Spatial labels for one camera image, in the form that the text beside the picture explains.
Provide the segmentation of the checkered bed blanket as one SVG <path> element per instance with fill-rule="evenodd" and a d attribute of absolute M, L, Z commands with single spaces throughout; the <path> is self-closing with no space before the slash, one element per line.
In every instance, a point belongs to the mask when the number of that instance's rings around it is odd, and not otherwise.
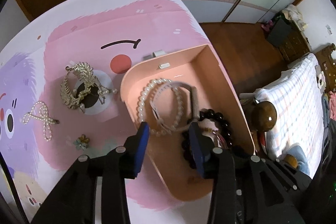
<path fill-rule="evenodd" d="M 254 92 L 257 101 L 271 102 L 277 112 L 275 126 L 265 133 L 264 152 L 274 160 L 299 145 L 307 159 L 310 177 L 314 177 L 321 161 L 324 133 L 317 66 L 317 58 L 310 53 L 283 71 L 278 80 Z"/>

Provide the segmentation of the cartoon monster table mat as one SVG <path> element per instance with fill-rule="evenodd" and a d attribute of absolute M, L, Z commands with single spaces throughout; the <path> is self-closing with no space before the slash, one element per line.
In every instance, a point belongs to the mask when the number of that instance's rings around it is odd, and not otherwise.
<path fill-rule="evenodd" d="M 206 223 L 181 148 L 232 85 L 181 0 L 68 0 L 1 52 L 1 154 L 32 223 Z"/>

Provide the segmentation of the gold leaf hair comb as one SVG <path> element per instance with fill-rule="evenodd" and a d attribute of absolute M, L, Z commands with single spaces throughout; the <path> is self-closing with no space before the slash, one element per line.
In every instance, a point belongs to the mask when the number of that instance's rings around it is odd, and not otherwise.
<path fill-rule="evenodd" d="M 116 88 L 104 86 L 87 62 L 66 66 L 65 70 L 66 74 L 60 85 L 60 97 L 62 103 L 71 110 L 79 109 L 84 114 L 84 100 L 88 96 L 95 97 L 103 105 L 107 95 L 118 93 Z"/>

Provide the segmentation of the green flower earring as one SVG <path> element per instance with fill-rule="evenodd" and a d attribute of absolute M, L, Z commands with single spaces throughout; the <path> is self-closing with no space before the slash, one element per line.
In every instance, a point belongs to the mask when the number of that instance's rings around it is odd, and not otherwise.
<path fill-rule="evenodd" d="M 89 142 L 90 139 L 82 134 L 73 142 L 73 145 L 77 150 L 86 150 L 89 147 Z"/>

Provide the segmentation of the round wooden bedpost knob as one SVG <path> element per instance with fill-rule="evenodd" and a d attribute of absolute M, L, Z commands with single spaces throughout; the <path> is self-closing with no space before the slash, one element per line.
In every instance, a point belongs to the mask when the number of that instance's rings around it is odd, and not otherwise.
<path fill-rule="evenodd" d="M 277 112 L 274 105 L 269 101 L 258 103 L 251 114 L 253 127 L 258 131 L 269 131 L 274 128 L 277 121 Z"/>

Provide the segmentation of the pink smart watch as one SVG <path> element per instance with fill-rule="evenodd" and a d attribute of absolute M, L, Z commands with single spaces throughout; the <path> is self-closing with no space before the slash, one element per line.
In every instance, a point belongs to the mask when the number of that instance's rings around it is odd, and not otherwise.
<path fill-rule="evenodd" d="M 166 89 L 171 89 L 175 93 L 177 105 L 178 105 L 177 115 L 175 116 L 174 123 L 171 126 L 165 124 L 165 121 L 160 117 L 158 108 L 155 105 L 159 96 Z M 183 116 L 183 99 L 180 96 L 181 89 L 184 89 L 188 91 L 189 93 L 191 118 L 185 126 L 178 127 L 179 122 L 181 121 L 182 116 Z M 150 107 L 153 112 L 154 118 L 157 122 L 157 125 L 159 125 L 160 129 L 164 133 L 167 133 L 167 134 L 172 134 L 173 132 L 176 132 L 176 131 L 180 131 L 180 132 L 187 131 L 190 127 L 190 124 L 192 124 L 193 122 L 197 122 L 198 119 L 200 118 L 197 88 L 195 86 L 191 86 L 181 81 L 168 81 L 167 80 L 165 83 L 161 83 L 157 91 L 154 93 L 154 97 L 149 102 L 150 102 Z"/>

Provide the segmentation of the pink jewelry tray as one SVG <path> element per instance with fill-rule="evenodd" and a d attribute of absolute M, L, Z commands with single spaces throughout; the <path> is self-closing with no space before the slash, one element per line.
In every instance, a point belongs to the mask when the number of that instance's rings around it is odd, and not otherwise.
<path fill-rule="evenodd" d="M 229 123 L 232 142 L 249 155 L 254 153 L 255 145 L 239 99 L 213 48 L 205 44 L 152 58 L 133 66 L 124 75 L 121 82 L 121 100 L 125 103 L 134 125 L 138 127 L 138 119 L 143 117 L 150 128 L 161 131 L 149 102 L 154 97 L 156 88 L 145 97 L 144 110 L 138 111 L 138 103 L 145 87 L 156 79 L 181 81 L 195 86 L 199 108 L 222 113 Z M 178 127 L 185 126 L 191 118 L 188 91 L 181 89 L 180 96 L 183 99 L 183 116 Z M 165 124 L 173 125 L 178 110 L 175 93 L 166 89 L 155 105 Z M 183 158 L 182 139 L 180 131 L 152 135 L 146 153 L 155 168 L 155 174 L 161 180 L 160 185 L 180 201 L 193 201 L 208 195 L 213 182 L 202 179 L 189 167 Z"/>

